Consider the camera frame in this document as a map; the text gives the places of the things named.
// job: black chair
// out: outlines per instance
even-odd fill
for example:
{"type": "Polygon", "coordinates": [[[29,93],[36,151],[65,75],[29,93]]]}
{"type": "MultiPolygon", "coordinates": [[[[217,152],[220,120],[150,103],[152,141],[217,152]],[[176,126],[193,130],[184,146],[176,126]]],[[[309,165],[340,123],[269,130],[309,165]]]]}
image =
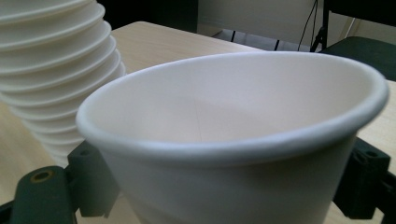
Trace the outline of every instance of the black chair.
{"type": "Polygon", "coordinates": [[[396,81],[396,45],[360,36],[350,36],[327,46],[330,12],[396,27],[395,0],[324,0],[323,24],[311,47],[315,52],[346,57],[366,63],[386,79],[396,81]]]}

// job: chair leg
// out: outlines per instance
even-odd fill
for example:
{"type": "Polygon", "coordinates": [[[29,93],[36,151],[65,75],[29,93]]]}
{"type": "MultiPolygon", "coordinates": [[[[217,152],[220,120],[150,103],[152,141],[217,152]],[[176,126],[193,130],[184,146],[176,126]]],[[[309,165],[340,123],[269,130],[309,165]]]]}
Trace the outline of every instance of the chair leg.
{"type": "Polygon", "coordinates": [[[233,31],[233,36],[231,37],[231,42],[233,42],[234,38],[235,38],[235,31],[233,31]]]}
{"type": "Polygon", "coordinates": [[[277,50],[277,47],[279,46],[279,40],[277,40],[276,41],[276,44],[275,44],[275,48],[274,48],[274,51],[276,51],[277,50]]]}

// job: light wood tabletop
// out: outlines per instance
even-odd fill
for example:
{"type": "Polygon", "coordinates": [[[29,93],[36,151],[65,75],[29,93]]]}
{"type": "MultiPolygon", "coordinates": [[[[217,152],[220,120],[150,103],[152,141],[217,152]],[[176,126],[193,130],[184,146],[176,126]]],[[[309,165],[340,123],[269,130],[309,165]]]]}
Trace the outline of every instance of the light wood tabletop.
{"type": "MultiPolygon", "coordinates": [[[[127,73],[161,63],[191,57],[241,51],[259,51],[235,43],[196,35],[143,21],[135,22],[112,32],[117,40],[117,48],[127,73]]],[[[372,123],[359,132],[359,137],[396,157],[396,84],[389,82],[390,97],[385,110],[372,123]]],[[[7,106],[0,103],[0,204],[14,198],[18,181],[29,172],[54,164],[43,147],[22,125],[21,120],[10,113],[7,106]]],[[[396,173],[396,161],[389,167],[396,173]]],[[[80,217],[78,223],[120,223],[139,224],[133,210],[120,197],[108,218],[80,217]]],[[[379,224],[380,211],[372,220],[350,220],[332,204],[325,224],[379,224]]]]}

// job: cup rim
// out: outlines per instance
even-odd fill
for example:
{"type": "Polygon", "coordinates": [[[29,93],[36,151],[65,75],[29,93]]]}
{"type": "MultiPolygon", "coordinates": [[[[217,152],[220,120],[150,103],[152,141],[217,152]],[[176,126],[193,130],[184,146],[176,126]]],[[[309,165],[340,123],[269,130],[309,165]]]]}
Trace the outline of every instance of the cup rim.
{"type": "Polygon", "coordinates": [[[128,76],[107,83],[91,94],[79,107],[76,123],[79,131],[90,144],[118,156],[131,156],[134,160],[182,164],[197,166],[221,166],[277,161],[295,157],[326,147],[334,141],[356,135],[358,129],[370,122],[385,107],[389,97],[388,83],[372,66],[351,59],[326,54],[290,51],[238,52],[201,56],[191,59],[155,65],[128,76]],[[372,83],[369,96],[346,113],[306,127],[255,137],[226,142],[172,143],[159,141],[134,140],[99,129],[90,122],[90,107],[98,101],[100,95],[108,89],[117,87],[121,82],[136,76],[143,76],[163,66],[180,66],[183,63],[194,63],[205,60],[227,60],[238,57],[307,57],[313,60],[333,60],[339,63],[351,63],[367,71],[364,78],[372,83]]]}

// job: black clamp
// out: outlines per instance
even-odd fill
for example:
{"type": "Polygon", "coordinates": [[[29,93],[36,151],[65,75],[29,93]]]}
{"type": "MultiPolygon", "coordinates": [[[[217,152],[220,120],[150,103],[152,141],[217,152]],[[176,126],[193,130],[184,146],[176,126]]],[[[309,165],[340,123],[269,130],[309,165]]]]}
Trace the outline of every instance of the black clamp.
{"type": "Polygon", "coordinates": [[[43,167],[19,182],[13,202],[0,207],[0,224],[71,224],[75,213],[107,217],[120,190],[99,151],[86,142],[69,165],[43,167]]]}
{"type": "Polygon", "coordinates": [[[382,224],[396,223],[396,176],[388,172],[390,156],[357,139],[333,198],[344,216],[372,219],[383,212],[382,224]]]}
{"type": "MultiPolygon", "coordinates": [[[[44,167],[24,176],[13,202],[0,206],[0,224],[71,224],[75,213],[107,217],[120,189],[99,151],[83,142],[68,155],[69,165],[44,167]]],[[[346,217],[396,223],[396,176],[390,156],[357,139],[333,198],[346,217]]]]}

